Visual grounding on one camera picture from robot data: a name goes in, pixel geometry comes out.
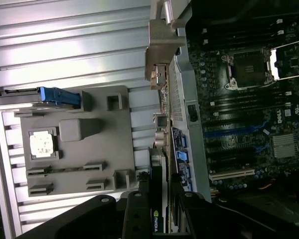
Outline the hard disk drive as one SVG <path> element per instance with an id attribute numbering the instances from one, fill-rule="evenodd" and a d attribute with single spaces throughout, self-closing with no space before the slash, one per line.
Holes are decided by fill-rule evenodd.
<path id="1" fill-rule="evenodd" d="M 0 90 L 0 111 L 78 109 L 81 96 L 60 88 Z"/>

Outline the blue expansion slot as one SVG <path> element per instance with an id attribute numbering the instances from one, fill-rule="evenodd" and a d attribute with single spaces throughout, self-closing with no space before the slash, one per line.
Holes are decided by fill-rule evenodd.
<path id="1" fill-rule="evenodd" d="M 208 129 L 203 133 L 204 138 L 219 138 L 228 135 L 237 135 L 237 134 L 244 134 L 244 133 L 253 133 L 256 132 L 259 128 L 256 126 L 245 126 L 239 128 L 215 128 L 215 129 Z"/>

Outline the black PC case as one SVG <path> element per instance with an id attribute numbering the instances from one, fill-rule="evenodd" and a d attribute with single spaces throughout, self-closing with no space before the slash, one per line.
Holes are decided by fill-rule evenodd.
<path id="1" fill-rule="evenodd" d="M 299 0 L 153 0 L 170 99 L 180 238 L 299 239 Z"/>

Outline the grey parts rack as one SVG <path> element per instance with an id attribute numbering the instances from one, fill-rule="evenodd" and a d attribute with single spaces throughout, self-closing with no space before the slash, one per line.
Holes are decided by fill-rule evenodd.
<path id="1" fill-rule="evenodd" d="M 20 116 L 31 197 L 131 188 L 135 182 L 132 127 L 125 86 L 76 87 L 81 107 Z M 29 133 L 48 130 L 55 158 L 31 158 Z"/>

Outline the black chassis intrusion switch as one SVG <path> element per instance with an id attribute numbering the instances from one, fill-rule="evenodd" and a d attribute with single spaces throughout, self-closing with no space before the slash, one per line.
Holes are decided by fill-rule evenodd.
<path id="1" fill-rule="evenodd" d="M 196 105 L 188 105 L 187 111 L 188 111 L 188 115 L 189 115 L 189 121 L 197 122 L 198 121 L 198 113 L 197 113 Z"/>

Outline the black expansion slot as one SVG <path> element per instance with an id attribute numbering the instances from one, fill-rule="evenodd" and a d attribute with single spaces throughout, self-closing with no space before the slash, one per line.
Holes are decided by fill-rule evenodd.
<path id="1" fill-rule="evenodd" d="M 207 151 L 206 155 L 208 157 L 222 157 L 233 154 L 244 154 L 244 153 L 255 153 L 255 148 L 253 147 L 245 147 L 245 148 L 231 148 L 231 149 L 218 149 L 216 151 Z"/>
<path id="2" fill-rule="evenodd" d="M 223 158 L 211 161 L 209 167 L 212 169 L 239 167 L 255 161 L 257 161 L 256 158 Z"/>

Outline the CPU socket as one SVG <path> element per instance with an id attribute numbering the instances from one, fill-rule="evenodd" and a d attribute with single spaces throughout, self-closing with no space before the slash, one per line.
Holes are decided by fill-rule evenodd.
<path id="1" fill-rule="evenodd" d="M 271 51 L 267 48 L 231 51 L 221 57 L 227 65 L 225 89 L 243 91 L 267 87 L 274 82 L 270 66 Z"/>

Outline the silver chipset heatsink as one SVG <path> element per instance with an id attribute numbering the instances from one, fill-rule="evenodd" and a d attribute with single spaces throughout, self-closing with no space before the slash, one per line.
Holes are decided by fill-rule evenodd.
<path id="1" fill-rule="evenodd" d="M 294 157 L 298 153 L 294 134 L 281 134 L 272 137 L 273 153 L 276 159 Z"/>

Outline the metal socket cover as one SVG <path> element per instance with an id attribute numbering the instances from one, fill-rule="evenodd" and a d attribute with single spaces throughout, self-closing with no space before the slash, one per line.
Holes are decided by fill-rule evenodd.
<path id="1" fill-rule="evenodd" d="M 299 41 L 271 50 L 270 69 L 275 81 L 299 77 Z"/>

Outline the green motherboard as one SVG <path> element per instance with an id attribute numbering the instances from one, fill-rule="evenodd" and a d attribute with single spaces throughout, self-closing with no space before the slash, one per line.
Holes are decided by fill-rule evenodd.
<path id="1" fill-rule="evenodd" d="M 202 133 L 208 129 L 256 126 L 253 133 L 204 138 L 204 156 L 209 174 L 254 169 L 255 175 L 209 180 L 213 196 L 255 188 L 265 190 L 279 178 L 299 173 L 299 77 L 275 81 L 267 87 L 243 91 L 225 89 L 227 65 L 221 57 L 228 52 L 254 48 L 273 48 L 299 41 L 299 14 L 266 17 L 203 26 L 200 35 L 187 32 L 189 60 L 195 72 Z M 298 153 L 294 157 L 276 159 L 272 137 L 292 133 Z M 231 148 L 255 148 L 255 153 L 208 157 L 207 151 Z M 256 158 L 252 164 L 212 169 L 213 160 L 223 158 Z"/>

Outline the silver CPU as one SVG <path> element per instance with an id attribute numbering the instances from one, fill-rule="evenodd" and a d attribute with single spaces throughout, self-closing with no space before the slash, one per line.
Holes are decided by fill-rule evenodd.
<path id="1" fill-rule="evenodd" d="M 56 157 L 54 137 L 48 130 L 30 132 L 29 145 L 33 160 Z"/>

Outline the white expansion slot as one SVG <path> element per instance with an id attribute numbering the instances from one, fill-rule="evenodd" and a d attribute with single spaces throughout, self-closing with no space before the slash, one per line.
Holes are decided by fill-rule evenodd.
<path id="1" fill-rule="evenodd" d="M 219 180 L 245 177 L 245 176 L 251 176 L 251 175 L 255 175 L 254 169 L 240 169 L 240 170 L 234 170 L 234 171 L 214 173 L 214 174 L 209 174 L 208 177 L 211 181 L 219 181 Z"/>

